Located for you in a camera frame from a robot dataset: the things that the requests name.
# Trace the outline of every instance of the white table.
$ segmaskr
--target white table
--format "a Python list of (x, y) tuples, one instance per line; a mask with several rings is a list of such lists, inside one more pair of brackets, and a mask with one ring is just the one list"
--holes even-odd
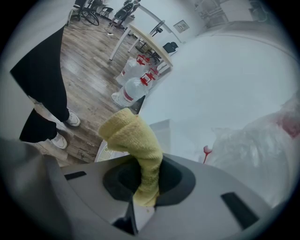
[(153, 37), (150, 34), (143, 33), (141, 30), (139, 30), (138, 28), (136, 28), (135, 26), (133, 26), (131, 24), (129, 24), (127, 27), (128, 27), (127, 30), (124, 32), (124, 34), (121, 36), (120, 40), (118, 41), (117, 45), (115, 46), (115, 48), (114, 48), (114, 50), (113, 50), (113, 52), (112, 52), (112, 54), (109, 58), (110, 60), (113, 60), (113, 57), (115, 56), (118, 48), (122, 44), (122, 42), (125, 39), (125, 37), (127, 36), (127, 34), (130, 31), (133, 31), (136, 35), (139, 36), (139, 38), (129, 48), (128, 52), (130, 52), (133, 49), (133, 47), (135, 46), (135, 44), (140, 40), (140, 38), (142, 38), (161, 57), (162, 61), (160, 62), (160, 64), (162, 64), (164, 62), (167, 65), (168, 68), (173, 67), (172, 60), (171, 60), (169, 54), (166, 52), (166, 50), (164, 48), (160, 47), (154, 41)]

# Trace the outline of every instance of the yellow cloth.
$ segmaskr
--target yellow cloth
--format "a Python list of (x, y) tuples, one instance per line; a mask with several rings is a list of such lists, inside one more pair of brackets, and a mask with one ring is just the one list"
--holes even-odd
[(141, 166), (141, 184), (134, 201), (141, 206), (154, 206), (159, 195), (158, 174), (163, 152), (151, 128), (128, 108), (114, 114), (99, 129), (109, 149), (127, 151)]

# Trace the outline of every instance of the bicycle wheel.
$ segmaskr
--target bicycle wheel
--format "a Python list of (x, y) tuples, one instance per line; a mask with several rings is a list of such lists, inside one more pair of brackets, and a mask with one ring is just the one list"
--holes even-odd
[(95, 25), (95, 26), (99, 25), (98, 18), (91, 11), (85, 9), (82, 10), (81, 21), (85, 25)]

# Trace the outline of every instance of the black chair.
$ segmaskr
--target black chair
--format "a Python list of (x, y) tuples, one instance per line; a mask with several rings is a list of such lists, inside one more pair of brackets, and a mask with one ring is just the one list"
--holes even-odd
[(104, 8), (102, 8), (101, 9), (101, 11), (100, 11), (100, 16), (106, 16), (107, 15), (107, 17), (106, 18), (108, 18), (109, 17), (109, 14), (111, 13), (113, 11), (113, 8), (111, 8), (111, 7), (104, 7)]
[(175, 42), (171, 42), (164, 45), (163, 48), (167, 53), (173, 53), (176, 51), (176, 48), (178, 48), (178, 46)]

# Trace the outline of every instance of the shoe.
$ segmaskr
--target shoe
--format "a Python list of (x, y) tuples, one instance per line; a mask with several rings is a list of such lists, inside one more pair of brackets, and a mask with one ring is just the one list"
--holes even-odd
[(68, 120), (66, 121), (68, 124), (70, 124), (73, 127), (77, 127), (80, 125), (80, 119), (76, 116), (75, 113), (69, 111), (70, 115)]
[(66, 139), (57, 133), (56, 137), (50, 140), (56, 147), (65, 149), (68, 146)]

